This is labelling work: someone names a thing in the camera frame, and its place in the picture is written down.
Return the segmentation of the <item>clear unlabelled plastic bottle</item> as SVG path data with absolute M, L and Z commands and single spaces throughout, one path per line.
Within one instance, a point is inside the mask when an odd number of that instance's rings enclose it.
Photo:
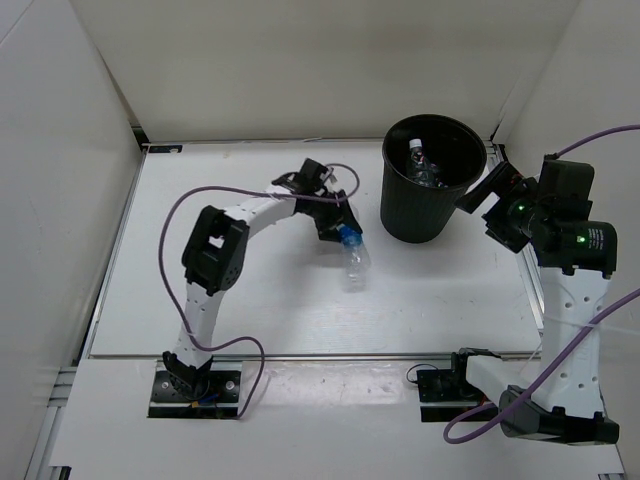
M 345 288 L 348 292 L 363 291 L 367 285 L 370 257 L 362 236 L 349 233 L 342 239 Z

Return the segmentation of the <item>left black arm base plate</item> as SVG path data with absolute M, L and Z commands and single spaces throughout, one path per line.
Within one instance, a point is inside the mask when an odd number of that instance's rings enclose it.
M 236 419 L 240 410 L 241 363 L 213 362 L 194 390 L 178 381 L 159 363 L 156 366 L 147 417 L 152 419 Z

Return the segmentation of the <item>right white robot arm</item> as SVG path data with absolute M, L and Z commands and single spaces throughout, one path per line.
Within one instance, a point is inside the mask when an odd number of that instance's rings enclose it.
M 543 295 L 538 376 L 526 381 L 500 358 L 473 353 L 449 375 L 460 399 L 481 391 L 498 410 L 488 427 L 510 438 L 565 445 L 613 445 L 619 425 L 606 416 L 600 391 L 596 317 L 617 267 L 618 235 L 589 215 L 595 170 L 547 158 L 538 177 L 511 163 L 497 165 L 456 205 L 474 212 L 491 194 L 487 235 L 508 250 L 534 250 Z

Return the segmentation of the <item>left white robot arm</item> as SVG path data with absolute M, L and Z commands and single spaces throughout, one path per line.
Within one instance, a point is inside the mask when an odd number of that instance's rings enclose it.
M 310 218 L 320 240 L 343 242 L 347 235 L 361 235 L 362 228 L 350 206 L 351 193 L 335 188 L 338 164 L 321 164 L 310 158 L 299 170 L 287 172 L 262 191 L 211 185 L 182 194 L 164 220 L 159 244 L 160 277 L 176 307 L 181 330 L 176 346 L 162 355 L 173 388 L 193 402 L 204 400 L 210 381 L 213 333 L 225 294 L 237 283 L 244 268 L 249 241 L 258 233 L 295 215 Z M 166 272 L 166 236 L 178 208 L 190 197 L 207 191 L 231 192 L 246 201 L 224 208 L 204 207 L 181 255 L 186 299 L 179 301 Z

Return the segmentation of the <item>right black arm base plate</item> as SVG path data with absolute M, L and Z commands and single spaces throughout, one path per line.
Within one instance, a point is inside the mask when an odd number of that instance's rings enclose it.
M 419 363 L 406 371 L 405 380 L 418 390 L 422 423 L 448 423 L 488 403 L 483 393 L 459 380 L 452 369 Z

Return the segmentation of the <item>clear bottle with blue label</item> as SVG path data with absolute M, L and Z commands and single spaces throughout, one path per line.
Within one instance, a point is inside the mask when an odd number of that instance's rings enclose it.
M 406 176 L 413 182 L 430 188 L 446 188 L 442 169 L 432 162 L 424 152 L 420 139 L 409 141 L 409 159 L 406 163 Z

